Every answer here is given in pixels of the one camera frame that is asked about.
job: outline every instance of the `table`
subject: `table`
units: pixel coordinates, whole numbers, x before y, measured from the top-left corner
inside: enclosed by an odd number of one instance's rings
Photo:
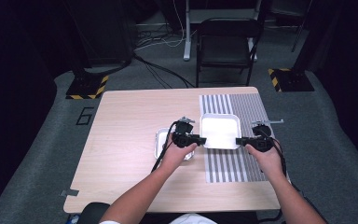
[[[201,23],[210,18],[254,18],[258,17],[261,0],[257,0],[255,8],[246,9],[190,9],[189,0],[186,0],[186,42],[183,60],[190,60],[191,35],[190,23]],[[248,41],[249,49],[253,47],[253,40]]]
[[[252,94],[253,87],[176,90],[107,91],[103,94],[68,195],[66,213],[80,213],[91,202],[112,203],[148,174],[154,157],[156,132],[186,116],[200,132],[200,95]],[[205,150],[167,180],[148,212],[212,212],[279,209],[268,181],[207,183]]]

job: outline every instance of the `human arm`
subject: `human arm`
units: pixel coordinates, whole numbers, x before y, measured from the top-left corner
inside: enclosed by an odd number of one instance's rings
[[[179,167],[185,155],[196,147],[197,144],[184,148],[170,144],[159,168],[115,200],[100,222],[114,220],[122,224],[139,223],[165,181]]]
[[[319,214],[296,191],[283,174],[281,158],[275,148],[267,152],[257,151],[254,147],[245,147],[259,164],[275,190],[287,223],[325,223]]]

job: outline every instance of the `black handheld controller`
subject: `black handheld controller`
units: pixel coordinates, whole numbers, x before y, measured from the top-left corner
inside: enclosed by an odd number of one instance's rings
[[[236,138],[236,144],[241,146],[246,146],[246,144],[249,144],[261,152],[269,151],[273,147],[273,139],[270,137],[271,129],[269,126],[265,124],[259,124],[252,128],[252,131],[255,135],[257,135],[257,137]]]
[[[179,147],[188,147],[193,143],[197,143],[198,146],[204,145],[206,138],[201,138],[199,134],[191,134],[193,126],[189,122],[192,120],[185,117],[177,121],[172,141]]]

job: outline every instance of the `white tray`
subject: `white tray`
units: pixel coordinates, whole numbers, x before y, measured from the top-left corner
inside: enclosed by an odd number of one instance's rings
[[[158,159],[159,154],[162,151],[162,145],[164,145],[164,143],[165,143],[165,139],[167,137],[168,130],[169,130],[169,128],[162,128],[162,129],[158,130],[157,133],[156,133],[156,145],[155,145],[155,157],[156,157],[156,159]],[[185,156],[184,161],[189,161],[193,156],[194,156],[194,151],[188,153]]]
[[[235,143],[241,138],[240,119],[232,114],[204,114],[201,116],[200,136],[206,138],[204,147],[237,149]]]

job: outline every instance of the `striped placemat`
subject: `striped placemat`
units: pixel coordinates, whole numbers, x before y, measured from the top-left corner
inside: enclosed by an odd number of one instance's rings
[[[200,96],[200,114],[233,114],[241,121],[242,136],[254,136],[252,121],[268,120],[260,95],[217,94]],[[208,183],[267,181],[255,158],[243,147],[205,148],[205,177]]]

